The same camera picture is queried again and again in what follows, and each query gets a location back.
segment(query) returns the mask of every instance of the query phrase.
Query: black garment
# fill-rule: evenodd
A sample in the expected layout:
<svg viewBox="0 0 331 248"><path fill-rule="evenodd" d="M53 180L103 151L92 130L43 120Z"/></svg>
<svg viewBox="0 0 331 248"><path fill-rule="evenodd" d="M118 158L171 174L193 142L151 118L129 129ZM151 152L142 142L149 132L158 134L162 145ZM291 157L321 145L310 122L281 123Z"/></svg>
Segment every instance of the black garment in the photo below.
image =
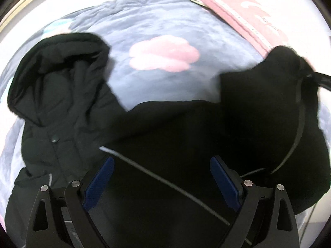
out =
<svg viewBox="0 0 331 248"><path fill-rule="evenodd" d="M317 87L308 81L302 85L308 132L279 170L286 176L278 171L268 174L283 160L296 134L298 114L293 98L302 66L290 49L274 49L264 62L248 72L221 76L221 104L146 102L129 112L120 107L102 78L108 51L94 35L59 35L38 43L19 65L8 105L26 121L22 139L26 168L15 182L5 218L8 234L18 246L24 245L34 197L42 185L48 184L49 174L53 175L54 188L81 178L107 156L98 149L102 145L175 183L229 222L235 213L226 207L209 172L209 160L216 154L239 174L266 167L268 178L255 175L250 179L272 186L283 183L286 189L288 186L296 212L309 207L327 191L330 165L317 126ZM306 63L304 69L311 70ZM245 85L242 79L250 79L253 86ZM264 82L261 93L245 97L254 92L251 89L260 81ZM240 93L246 98L244 101L240 100ZM270 106L270 98L275 106L265 107ZM276 106L280 110L273 113ZM240 112L241 107L247 111ZM287 122L288 114L292 119ZM290 127L284 134L272 125L282 126L282 121L289 123L286 128ZM274 146L284 146L284 150L276 152L278 148ZM219 244L228 229L222 221L175 190L114 158L114 174L98 206L90 211L110 247ZM301 189L302 177L310 175L308 170L313 162L319 178L304 180L306 186Z"/></svg>

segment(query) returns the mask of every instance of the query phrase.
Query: metal screw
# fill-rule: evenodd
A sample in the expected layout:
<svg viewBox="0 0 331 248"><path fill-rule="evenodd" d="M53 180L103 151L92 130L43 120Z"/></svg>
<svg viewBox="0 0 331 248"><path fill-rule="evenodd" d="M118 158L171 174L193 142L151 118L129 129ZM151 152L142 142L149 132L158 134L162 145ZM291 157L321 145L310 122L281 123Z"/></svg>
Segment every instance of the metal screw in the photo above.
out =
<svg viewBox="0 0 331 248"><path fill-rule="evenodd" d="M80 181L78 181L78 180L75 180L71 183L72 187L78 187L79 185L80 185Z"/></svg>
<svg viewBox="0 0 331 248"><path fill-rule="evenodd" d="M253 185L253 182L251 180L245 180L244 181L244 185L245 186L252 186Z"/></svg>
<svg viewBox="0 0 331 248"><path fill-rule="evenodd" d="M43 186L40 188L40 190L43 191L43 192L45 192L47 189L48 189L48 186L47 186L47 185L43 185Z"/></svg>
<svg viewBox="0 0 331 248"><path fill-rule="evenodd" d="M279 190L281 190L281 191L284 190L284 186L283 186L283 185L277 185L277 188L278 188Z"/></svg>

